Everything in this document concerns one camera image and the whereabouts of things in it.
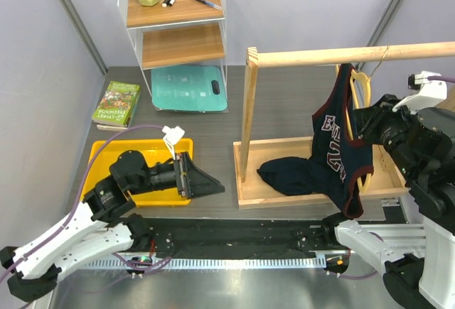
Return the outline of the navy maroon tank top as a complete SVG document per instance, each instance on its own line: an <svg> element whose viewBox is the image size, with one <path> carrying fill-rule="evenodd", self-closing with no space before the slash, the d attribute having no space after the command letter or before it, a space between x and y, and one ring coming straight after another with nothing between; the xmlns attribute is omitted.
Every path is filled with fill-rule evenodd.
<svg viewBox="0 0 455 309"><path fill-rule="evenodd" d="M350 63L340 65L329 98L311 117L311 156L278 158L257 169L259 177L277 192L324 194L348 218L363 214L358 179L374 172L372 146L348 133L351 125L356 135L350 88L353 70Z"/></svg>

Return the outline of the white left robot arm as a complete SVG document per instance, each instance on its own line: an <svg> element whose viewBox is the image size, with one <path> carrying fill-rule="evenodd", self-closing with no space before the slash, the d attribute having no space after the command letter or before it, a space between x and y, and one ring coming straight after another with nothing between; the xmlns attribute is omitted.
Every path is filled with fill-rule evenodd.
<svg viewBox="0 0 455 309"><path fill-rule="evenodd" d="M221 182L183 152L150 167L139 151L125 151L67 216L27 245L1 250L12 296L33 302L81 266L108 254L147 250L153 233L131 211L134 195L176 189L187 197L223 193Z"/></svg>

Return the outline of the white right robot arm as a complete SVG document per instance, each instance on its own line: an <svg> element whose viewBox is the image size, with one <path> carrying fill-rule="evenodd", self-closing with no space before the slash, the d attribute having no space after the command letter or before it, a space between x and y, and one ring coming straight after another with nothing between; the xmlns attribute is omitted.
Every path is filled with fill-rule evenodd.
<svg viewBox="0 0 455 309"><path fill-rule="evenodd" d="M354 251L403 308L453 308L454 112L386 94L354 116L360 137L383 148L405 182L405 223L372 228L331 215L323 244Z"/></svg>

